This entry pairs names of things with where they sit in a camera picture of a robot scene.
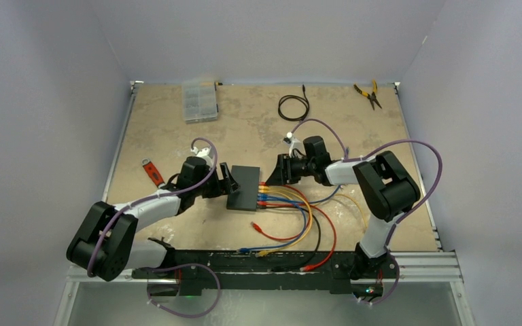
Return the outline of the black network switch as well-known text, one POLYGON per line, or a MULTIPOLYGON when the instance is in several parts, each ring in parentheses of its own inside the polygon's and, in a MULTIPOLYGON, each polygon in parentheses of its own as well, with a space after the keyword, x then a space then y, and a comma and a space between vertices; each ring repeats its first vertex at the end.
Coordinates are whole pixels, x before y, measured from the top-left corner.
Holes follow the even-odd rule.
POLYGON ((226 208, 233 211, 256 211, 260 167, 234 165, 230 172, 239 188, 228 195, 226 208))

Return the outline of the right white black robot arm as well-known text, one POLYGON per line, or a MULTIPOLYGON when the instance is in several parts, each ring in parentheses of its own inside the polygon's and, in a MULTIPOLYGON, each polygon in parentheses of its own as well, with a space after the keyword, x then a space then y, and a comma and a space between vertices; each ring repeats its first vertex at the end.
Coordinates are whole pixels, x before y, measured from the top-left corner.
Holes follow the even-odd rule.
POLYGON ((295 152, 295 137, 288 142, 289 152, 278 155, 266 185, 293 185, 303 177, 324 186, 359 185, 371 218, 355 246, 352 271, 373 275, 388 259, 392 228, 420 199, 418 185, 387 145, 361 158, 333 160, 321 136, 304 139, 302 154, 295 152))

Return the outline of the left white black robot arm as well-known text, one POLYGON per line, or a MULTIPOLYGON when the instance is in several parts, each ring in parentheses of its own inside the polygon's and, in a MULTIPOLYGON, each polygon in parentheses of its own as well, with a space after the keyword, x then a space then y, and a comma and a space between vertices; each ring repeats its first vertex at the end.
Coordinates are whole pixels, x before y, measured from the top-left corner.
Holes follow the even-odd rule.
POLYGON ((89 277, 115 279, 123 270, 149 268, 157 277, 175 271, 174 248, 157 238, 136 240, 139 230, 188 210, 198 197, 228 196, 239 189, 226 163, 186 158, 179 173, 153 194, 111 205, 94 203, 69 243, 66 258, 89 277))

